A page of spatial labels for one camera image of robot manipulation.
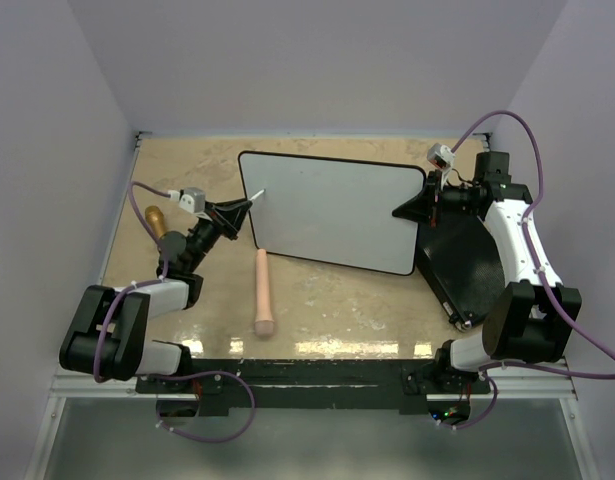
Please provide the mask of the pink toy microphone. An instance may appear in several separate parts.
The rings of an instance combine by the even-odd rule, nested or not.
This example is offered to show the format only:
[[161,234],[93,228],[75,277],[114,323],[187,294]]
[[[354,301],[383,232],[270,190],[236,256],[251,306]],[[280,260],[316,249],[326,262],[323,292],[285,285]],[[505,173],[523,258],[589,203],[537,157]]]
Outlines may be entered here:
[[264,249],[256,252],[256,316],[254,332],[260,338],[274,334],[275,321],[271,308],[268,256]]

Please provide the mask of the black keyboard case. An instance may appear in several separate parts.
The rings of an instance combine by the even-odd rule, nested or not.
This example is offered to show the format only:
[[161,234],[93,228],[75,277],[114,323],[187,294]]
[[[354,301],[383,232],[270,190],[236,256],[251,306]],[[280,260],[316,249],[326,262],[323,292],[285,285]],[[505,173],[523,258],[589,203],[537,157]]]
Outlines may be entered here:
[[485,320],[506,286],[495,242],[472,216],[447,214],[436,227],[419,225],[415,267],[461,332]]

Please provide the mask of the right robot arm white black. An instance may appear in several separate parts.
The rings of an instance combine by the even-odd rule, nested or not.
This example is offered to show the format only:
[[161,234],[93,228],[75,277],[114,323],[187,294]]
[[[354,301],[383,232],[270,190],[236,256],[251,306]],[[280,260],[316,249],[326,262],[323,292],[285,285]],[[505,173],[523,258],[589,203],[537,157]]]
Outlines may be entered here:
[[448,183],[455,161],[448,146],[434,144],[427,159],[434,168],[423,189],[393,216],[431,227],[446,213],[478,218],[496,245],[506,283],[480,333],[444,344],[448,359],[432,369],[435,386],[456,392],[468,372],[493,361],[559,361],[572,331],[564,318],[577,317],[582,298],[550,266],[529,210],[532,196],[527,186],[512,181],[508,154],[479,153],[473,179],[460,187]]

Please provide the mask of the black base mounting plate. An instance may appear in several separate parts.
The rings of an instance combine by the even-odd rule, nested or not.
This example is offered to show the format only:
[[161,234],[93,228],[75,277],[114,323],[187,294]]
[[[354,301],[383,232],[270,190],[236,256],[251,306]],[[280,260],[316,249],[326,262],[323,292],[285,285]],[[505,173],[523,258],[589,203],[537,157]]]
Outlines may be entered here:
[[226,416],[232,409],[396,410],[427,412],[434,395],[445,398],[488,394],[473,373],[443,370],[432,360],[255,360],[193,359],[194,380],[137,381],[136,391],[154,395],[165,411],[186,397],[199,402],[201,416]]

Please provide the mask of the white whiteboard black frame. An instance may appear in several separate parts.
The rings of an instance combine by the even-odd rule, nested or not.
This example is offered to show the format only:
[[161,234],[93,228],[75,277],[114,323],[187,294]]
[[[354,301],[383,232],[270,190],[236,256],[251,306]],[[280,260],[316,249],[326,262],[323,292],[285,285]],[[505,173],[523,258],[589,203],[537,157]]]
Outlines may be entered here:
[[243,151],[238,156],[257,248],[270,254],[408,276],[418,226],[392,211],[425,180],[415,165]]

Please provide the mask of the gold toy microphone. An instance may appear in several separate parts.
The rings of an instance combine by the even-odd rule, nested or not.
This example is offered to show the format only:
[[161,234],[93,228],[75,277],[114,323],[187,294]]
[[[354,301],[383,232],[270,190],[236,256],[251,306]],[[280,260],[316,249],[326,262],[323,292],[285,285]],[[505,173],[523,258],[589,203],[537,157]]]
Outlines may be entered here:
[[158,239],[161,239],[164,235],[167,234],[168,228],[166,218],[159,207],[155,205],[148,206],[144,210],[144,215],[147,224]]

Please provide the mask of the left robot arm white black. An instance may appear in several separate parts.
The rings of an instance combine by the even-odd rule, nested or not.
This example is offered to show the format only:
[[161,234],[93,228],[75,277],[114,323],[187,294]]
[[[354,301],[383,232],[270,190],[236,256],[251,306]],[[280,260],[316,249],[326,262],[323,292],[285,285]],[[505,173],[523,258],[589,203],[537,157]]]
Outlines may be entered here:
[[238,237],[252,206],[245,198],[209,202],[186,234],[168,231],[164,215],[146,209],[138,218],[159,247],[156,278],[124,288],[88,287],[61,345],[60,366],[98,382],[158,376],[172,392],[187,390],[194,380],[189,349],[147,340],[148,322],[196,304],[203,285],[196,269],[220,238]]

